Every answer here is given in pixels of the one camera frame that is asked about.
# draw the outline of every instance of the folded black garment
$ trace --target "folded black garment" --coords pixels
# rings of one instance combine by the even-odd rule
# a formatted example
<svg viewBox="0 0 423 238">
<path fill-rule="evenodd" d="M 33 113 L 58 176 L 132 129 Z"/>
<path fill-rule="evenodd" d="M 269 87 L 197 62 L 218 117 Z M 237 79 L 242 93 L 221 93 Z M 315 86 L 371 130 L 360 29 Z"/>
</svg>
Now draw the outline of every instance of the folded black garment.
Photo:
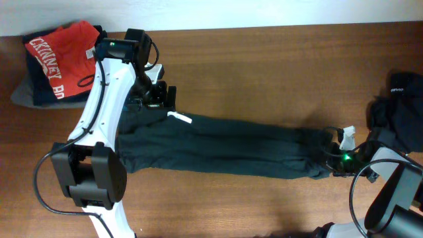
<svg viewBox="0 0 423 238">
<path fill-rule="evenodd" d="M 96 45 L 105 37 L 107 37 L 106 31 L 102 30 L 101 26 L 94 26 L 100 35 L 98 35 Z M 22 43 L 26 44 L 30 42 L 32 39 L 40 37 L 40 36 L 46 36 L 55 30 L 43 30 L 40 32 L 35 32 L 32 34 L 28 34 L 26 36 L 22 37 Z M 32 80 L 32 85 L 34 85 L 34 94 L 32 96 L 34 106 L 48 106 L 51 104 L 57 104 L 57 103 L 74 103 L 74 102 L 85 102 L 88 99 L 89 91 L 80 93 L 78 95 L 72 96 L 72 97 L 66 97 L 64 99 L 58 100 L 58 98 L 55 96 L 52 86 L 50 85 L 50 82 L 48 81 L 47 76 L 42 71 L 42 66 L 40 63 L 38 63 L 37 59 L 32 56 L 28 50 L 26 50 L 26 67 L 28 68 L 28 73 L 30 75 L 30 78 Z"/>
<path fill-rule="evenodd" d="M 321 179 L 330 172 L 317 161 L 318 143 L 332 135 L 238 120 L 184 114 L 189 124 L 164 110 L 123 112 L 116 151 L 129 173 L 144 168 Z"/>
<path fill-rule="evenodd" d="M 393 147 L 423 152 L 423 76 L 392 74 L 389 97 L 379 97 L 370 108 L 369 128 L 385 128 L 395 134 Z"/>
</svg>

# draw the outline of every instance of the red fabric with white text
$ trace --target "red fabric with white text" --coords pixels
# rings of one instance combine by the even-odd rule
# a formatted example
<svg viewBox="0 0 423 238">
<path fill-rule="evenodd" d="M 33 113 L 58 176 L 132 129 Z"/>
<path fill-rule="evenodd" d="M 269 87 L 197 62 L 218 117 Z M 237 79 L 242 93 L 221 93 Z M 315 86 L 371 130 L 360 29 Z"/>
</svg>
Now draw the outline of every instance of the red fabric with white text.
<svg viewBox="0 0 423 238">
<path fill-rule="evenodd" d="M 58 99 L 91 90 L 92 84 L 78 87 L 80 79 L 95 74 L 95 60 L 87 55 L 93 50 L 99 33 L 91 24 L 81 21 L 69 28 L 59 27 L 47 36 L 37 37 L 25 44 L 49 79 Z"/>
</svg>

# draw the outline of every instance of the white background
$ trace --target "white background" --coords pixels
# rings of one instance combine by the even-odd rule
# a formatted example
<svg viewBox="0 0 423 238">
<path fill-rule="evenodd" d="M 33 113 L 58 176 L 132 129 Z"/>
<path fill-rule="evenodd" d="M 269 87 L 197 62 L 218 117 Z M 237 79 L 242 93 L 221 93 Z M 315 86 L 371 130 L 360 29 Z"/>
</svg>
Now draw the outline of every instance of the white background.
<svg viewBox="0 0 423 238">
<path fill-rule="evenodd" d="M 423 20 L 423 0 L 0 1 L 0 36 L 82 19 L 109 32 Z"/>
</svg>

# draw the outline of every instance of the black pants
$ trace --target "black pants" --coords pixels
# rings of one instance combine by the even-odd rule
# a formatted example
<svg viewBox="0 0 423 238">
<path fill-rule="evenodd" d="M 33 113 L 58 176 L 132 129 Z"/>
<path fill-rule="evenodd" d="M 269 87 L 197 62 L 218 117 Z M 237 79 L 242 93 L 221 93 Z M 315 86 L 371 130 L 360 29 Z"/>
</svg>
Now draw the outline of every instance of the black pants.
<svg viewBox="0 0 423 238">
<path fill-rule="evenodd" d="M 185 114 L 189 124 L 164 110 L 123 112 L 117 152 L 129 173 L 144 168 L 321 179 L 329 172 L 317 161 L 317 143 L 331 134 Z"/>
</svg>

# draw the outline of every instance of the brown table surface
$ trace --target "brown table surface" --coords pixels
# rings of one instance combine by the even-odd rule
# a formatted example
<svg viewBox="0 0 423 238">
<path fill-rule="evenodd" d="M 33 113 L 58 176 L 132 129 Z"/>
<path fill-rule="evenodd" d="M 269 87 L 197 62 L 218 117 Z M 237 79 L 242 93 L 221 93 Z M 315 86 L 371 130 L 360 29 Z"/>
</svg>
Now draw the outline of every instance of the brown table surface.
<svg viewBox="0 0 423 238">
<path fill-rule="evenodd" d="M 388 73 L 423 73 L 423 22 L 149 34 L 166 82 L 178 87 L 179 111 L 289 127 L 355 125 L 357 143 L 368 134 L 367 104 L 386 87 Z M 31 185 L 37 160 L 67 139 L 82 110 L 11 104 L 26 71 L 24 48 L 19 37 L 3 37 L 0 50 L 0 237 L 96 237 L 88 218 L 42 208 Z M 39 180 L 51 206 L 80 210 L 63 197 L 50 162 Z M 139 237 L 253 237 L 350 222 L 350 182 L 145 169 L 128 175 L 123 201 Z M 381 186 L 381 179 L 359 182 L 358 216 Z"/>
</svg>

